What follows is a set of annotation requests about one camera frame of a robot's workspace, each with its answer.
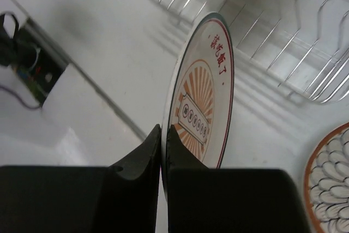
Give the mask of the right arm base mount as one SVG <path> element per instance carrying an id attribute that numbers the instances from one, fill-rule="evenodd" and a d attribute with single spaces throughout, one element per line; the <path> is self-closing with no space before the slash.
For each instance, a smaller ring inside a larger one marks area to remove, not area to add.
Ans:
<path id="1" fill-rule="evenodd" d="M 1 86 L 29 110 L 41 108 L 68 66 L 25 26 L 11 11 L 1 13 L 1 67 L 11 68 L 28 88 L 38 105 L 27 104 L 15 91 Z"/>

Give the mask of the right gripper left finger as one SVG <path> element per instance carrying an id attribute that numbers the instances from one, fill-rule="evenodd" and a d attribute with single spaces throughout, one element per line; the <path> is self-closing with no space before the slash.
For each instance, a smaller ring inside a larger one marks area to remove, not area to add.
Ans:
<path id="1" fill-rule="evenodd" d="M 1 167 L 1 232 L 154 232 L 161 128 L 110 166 Z"/>

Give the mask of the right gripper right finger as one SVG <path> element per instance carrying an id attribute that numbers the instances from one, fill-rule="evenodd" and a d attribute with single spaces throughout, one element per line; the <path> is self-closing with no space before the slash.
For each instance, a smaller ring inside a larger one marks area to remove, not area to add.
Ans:
<path id="1" fill-rule="evenodd" d="M 292 178 L 280 169 L 210 169 L 167 133 L 169 232 L 310 232 Z"/>

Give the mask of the wire dish rack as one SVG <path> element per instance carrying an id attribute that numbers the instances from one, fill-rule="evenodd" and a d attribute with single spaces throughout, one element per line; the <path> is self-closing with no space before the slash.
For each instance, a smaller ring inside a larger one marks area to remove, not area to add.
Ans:
<path id="1" fill-rule="evenodd" d="M 348 97 L 348 0 L 150 0 L 192 26 L 210 11 L 226 20 L 236 54 L 305 99 Z"/>

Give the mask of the orange floral rim plate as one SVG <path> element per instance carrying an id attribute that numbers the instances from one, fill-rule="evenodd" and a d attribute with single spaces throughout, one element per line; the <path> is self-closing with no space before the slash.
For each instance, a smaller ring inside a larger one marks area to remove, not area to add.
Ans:
<path id="1" fill-rule="evenodd" d="M 348 232 L 348 123 L 314 148 L 304 170 L 303 200 L 316 232 Z"/>

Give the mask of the red sunburst printed plate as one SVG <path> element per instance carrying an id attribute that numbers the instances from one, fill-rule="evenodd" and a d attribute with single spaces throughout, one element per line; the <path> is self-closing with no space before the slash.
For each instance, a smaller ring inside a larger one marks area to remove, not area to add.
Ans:
<path id="1" fill-rule="evenodd" d="M 203 165 L 219 168 L 231 125 L 234 53 L 223 16 L 206 14 L 182 48 L 167 93 L 161 131 L 161 174 L 167 189 L 168 139 L 174 127 L 181 143 Z"/>

